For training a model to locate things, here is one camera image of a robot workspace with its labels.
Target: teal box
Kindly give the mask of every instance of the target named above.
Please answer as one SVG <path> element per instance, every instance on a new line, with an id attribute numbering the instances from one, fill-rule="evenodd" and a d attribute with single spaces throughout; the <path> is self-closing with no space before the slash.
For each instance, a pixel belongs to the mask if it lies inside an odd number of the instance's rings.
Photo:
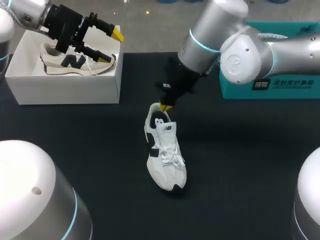
<path id="1" fill-rule="evenodd" d="M 295 37 L 320 33 L 317 22 L 247 22 L 262 33 Z M 275 75 L 237 85 L 219 74 L 225 99 L 320 99 L 320 75 Z"/>

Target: shoe tongue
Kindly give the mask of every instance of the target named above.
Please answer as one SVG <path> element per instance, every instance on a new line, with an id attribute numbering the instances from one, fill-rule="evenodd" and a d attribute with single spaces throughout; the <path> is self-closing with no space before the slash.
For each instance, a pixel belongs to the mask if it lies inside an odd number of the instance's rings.
<path id="1" fill-rule="evenodd" d="M 156 133 L 162 146 L 176 145 L 177 124 L 175 122 L 160 123 L 156 126 Z"/>

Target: robotic arm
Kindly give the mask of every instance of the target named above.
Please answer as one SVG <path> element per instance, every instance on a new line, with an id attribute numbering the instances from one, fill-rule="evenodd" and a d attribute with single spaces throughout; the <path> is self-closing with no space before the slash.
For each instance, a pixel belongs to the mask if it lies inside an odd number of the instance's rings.
<path id="1" fill-rule="evenodd" d="M 160 99 L 164 111 L 191 92 L 219 57 L 222 74 L 234 84 L 272 75 L 320 74 L 320 34 L 287 38 L 260 33 L 246 24 L 248 12 L 243 0 L 208 1 L 178 51 L 176 69 L 168 71 L 169 82 L 159 85 L 165 92 Z"/>
<path id="2" fill-rule="evenodd" d="M 72 46 L 76 52 L 87 55 L 95 62 L 109 63 L 111 58 L 85 46 L 83 40 L 89 27 L 95 26 L 107 36 L 119 42 L 124 41 L 115 25 L 98 19 L 97 14 L 91 13 L 89 17 L 84 17 L 64 5 L 56 6 L 50 0 L 0 0 L 0 8 L 8 12 L 20 27 L 57 40 L 56 50 L 66 53 L 69 46 Z M 48 32 L 40 30 L 42 26 L 47 28 Z"/>

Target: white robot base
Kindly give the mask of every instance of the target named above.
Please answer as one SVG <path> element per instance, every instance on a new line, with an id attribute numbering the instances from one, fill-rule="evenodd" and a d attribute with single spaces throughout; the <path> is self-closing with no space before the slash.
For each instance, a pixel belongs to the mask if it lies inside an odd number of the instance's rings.
<path id="1" fill-rule="evenodd" d="M 294 240 L 320 239 L 320 148 L 305 160 L 299 173 L 292 235 Z"/>
<path id="2" fill-rule="evenodd" d="M 0 142 L 0 239 L 91 240 L 89 211 L 36 145 Z"/>

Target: shoe sole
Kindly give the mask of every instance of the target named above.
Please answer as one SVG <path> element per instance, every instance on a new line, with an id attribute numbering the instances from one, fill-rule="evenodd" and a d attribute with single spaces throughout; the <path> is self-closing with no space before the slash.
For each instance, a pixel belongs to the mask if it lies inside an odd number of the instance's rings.
<path id="1" fill-rule="evenodd" d="M 147 136 L 147 130 L 146 130 L 146 125 L 144 125 L 144 135 L 145 135 L 145 139 L 146 139 L 146 142 L 149 143 L 148 141 L 148 136 Z M 164 189 L 160 186 L 160 184 L 157 182 L 156 178 L 154 178 L 152 176 L 152 171 L 151 171 L 151 167 L 150 167 L 150 162 L 149 162 L 149 158 L 148 158 L 148 161 L 146 161 L 146 168 L 148 169 L 149 171 L 149 174 L 150 176 L 152 177 L 153 181 L 163 190 L 165 191 L 166 193 L 172 193 L 172 194 L 182 194 L 184 192 L 184 189 L 185 188 L 181 188 L 180 186 L 178 186 L 177 184 L 173 185 L 173 188 L 172 190 L 167 190 L 167 189 Z"/>
<path id="2" fill-rule="evenodd" d="M 89 70 L 80 70 L 73 67 L 52 67 L 52 66 L 46 65 L 41 56 L 40 56 L 40 59 L 43 62 L 44 71 L 47 75 L 66 75 L 66 74 L 79 74 L 82 76 L 94 76 L 94 74 L 101 75 L 106 73 L 110 68 L 112 68 L 116 62 L 114 61 L 112 65 L 106 66 L 104 68 L 89 71 Z"/>

